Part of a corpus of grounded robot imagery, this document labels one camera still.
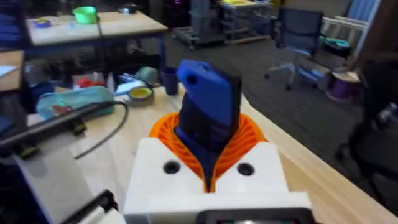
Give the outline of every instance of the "floor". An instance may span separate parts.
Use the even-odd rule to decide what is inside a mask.
[[[370,195],[369,186],[358,173],[355,164],[341,165],[334,158],[339,143],[344,142],[353,126],[361,118],[360,104],[341,104],[331,101],[320,90],[310,88],[298,80],[291,92],[285,91],[289,75],[273,73],[270,80],[263,78],[267,68],[293,60],[293,54],[275,47],[272,40],[244,45],[204,47],[190,51],[171,38],[165,39],[167,65],[177,67],[183,59],[203,60],[222,70],[239,75],[243,80],[243,93],[255,109],[289,133],[319,158],[349,178]],[[151,41],[144,42],[148,51],[156,51]],[[398,214],[397,185],[377,177],[385,192],[391,210]]]

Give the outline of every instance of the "blue cup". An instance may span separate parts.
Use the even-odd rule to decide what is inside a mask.
[[[178,93],[178,78],[177,69],[168,67],[162,71],[163,86],[166,89],[166,94],[174,96]]]

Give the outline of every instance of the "black office chair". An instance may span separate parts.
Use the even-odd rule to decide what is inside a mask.
[[[398,122],[391,122],[386,127],[379,119],[384,108],[390,103],[398,103],[398,63],[369,62],[360,77],[365,86],[363,119],[355,126],[348,143],[339,146],[335,156],[342,161],[344,150],[348,149],[376,199],[386,206],[373,175],[398,181]]]
[[[292,89],[294,78],[298,73],[313,80],[315,87],[317,77],[299,67],[299,58],[301,54],[313,57],[317,52],[320,45],[319,37],[321,36],[323,25],[323,13],[281,7],[279,9],[278,21],[280,22],[280,27],[279,33],[276,34],[276,46],[294,51],[296,52],[296,56],[293,63],[269,68],[264,77],[268,79],[270,72],[288,68],[292,74],[286,85],[287,91]]]

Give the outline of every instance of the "light blue pouch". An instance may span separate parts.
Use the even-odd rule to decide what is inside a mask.
[[[36,111],[44,119],[54,117],[56,114],[53,105],[70,106],[73,109],[90,103],[114,101],[113,94],[103,86],[92,86],[79,90],[71,90],[63,93],[44,93],[40,96],[36,105]],[[114,108],[101,111],[100,114],[111,114]]]

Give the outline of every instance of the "black cord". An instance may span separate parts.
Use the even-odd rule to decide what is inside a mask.
[[[127,104],[124,102],[115,102],[115,105],[122,105],[124,107],[124,116],[119,125],[112,131],[110,132],[105,138],[103,138],[101,141],[99,141],[97,144],[86,150],[85,152],[80,153],[79,155],[75,156],[74,159],[78,160],[81,159],[82,157],[86,156],[87,154],[93,152],[95,149],[100,147],[102,144],[104,144],[107,140],[109,140],[111,137],[113,137],[126,123],[127,117],[129,115],[129,107]]]

